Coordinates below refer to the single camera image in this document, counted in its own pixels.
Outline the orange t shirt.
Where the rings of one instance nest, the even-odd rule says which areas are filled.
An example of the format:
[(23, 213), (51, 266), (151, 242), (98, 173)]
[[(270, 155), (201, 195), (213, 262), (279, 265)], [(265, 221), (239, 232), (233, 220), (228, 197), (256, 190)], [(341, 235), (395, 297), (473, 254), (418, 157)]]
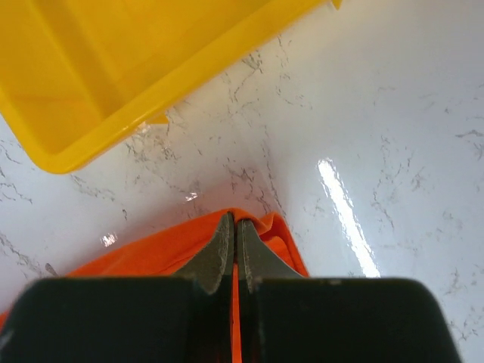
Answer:
[[(199, 294), (171, 275), (234, 216), (231, 295)], [(237, 223), (302, 278), (263, 279), (240, 295)], [(1, 318), (3, 362), (311, 362), (319, 360), (314, 283), (277, 213), (225, 209), (114, 250), (65, 278), (31, 284)]]

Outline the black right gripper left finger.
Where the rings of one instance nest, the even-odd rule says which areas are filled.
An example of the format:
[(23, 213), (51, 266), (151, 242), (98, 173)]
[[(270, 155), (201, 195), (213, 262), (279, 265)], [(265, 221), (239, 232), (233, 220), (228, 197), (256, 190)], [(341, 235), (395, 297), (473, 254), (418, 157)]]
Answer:
[(231, 295), (234, 267), (234, 216), (220, 218), (209, 242), (171, 278), (191, 282), (203, 295)]

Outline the yellow plastic tray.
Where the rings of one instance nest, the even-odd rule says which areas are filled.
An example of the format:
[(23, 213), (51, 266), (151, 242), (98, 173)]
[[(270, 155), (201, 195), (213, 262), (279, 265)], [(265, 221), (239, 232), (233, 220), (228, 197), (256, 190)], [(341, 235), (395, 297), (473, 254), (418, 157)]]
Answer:
[(3, 1), (1, 115), (38, 168), (84, 167), (340, 1)]

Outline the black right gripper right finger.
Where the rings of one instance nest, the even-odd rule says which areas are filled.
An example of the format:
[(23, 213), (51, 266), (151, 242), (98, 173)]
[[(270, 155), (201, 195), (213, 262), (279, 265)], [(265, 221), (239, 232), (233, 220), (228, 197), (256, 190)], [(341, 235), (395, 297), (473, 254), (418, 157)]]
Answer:
[(237, 223), (237, 264), (240, 295), (253, 293), (263, 279), (303, 277), (261, 240), (249, 219)]

